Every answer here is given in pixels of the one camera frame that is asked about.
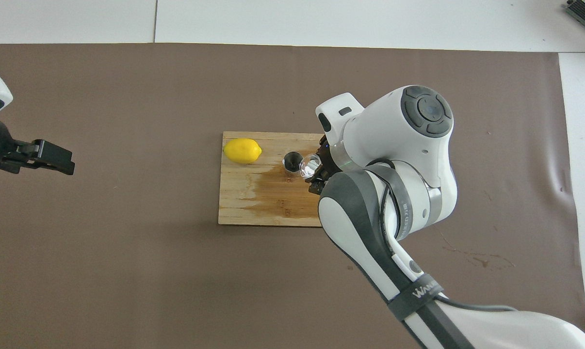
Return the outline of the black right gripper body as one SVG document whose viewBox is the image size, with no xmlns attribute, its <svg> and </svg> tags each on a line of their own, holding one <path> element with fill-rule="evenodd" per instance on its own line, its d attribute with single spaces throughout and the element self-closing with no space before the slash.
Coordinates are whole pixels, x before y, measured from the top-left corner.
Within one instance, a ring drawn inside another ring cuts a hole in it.
<svg viewBox="0 0 585 349">
<path fill-rule="evenodd" d="M 323 136 L 319 141 L 318 157 L 321 159 L 321 165 L 325 168 L 334 168 L 334 161 L 331 155 L 329 142 L 326 136 Z"/>
</svg>

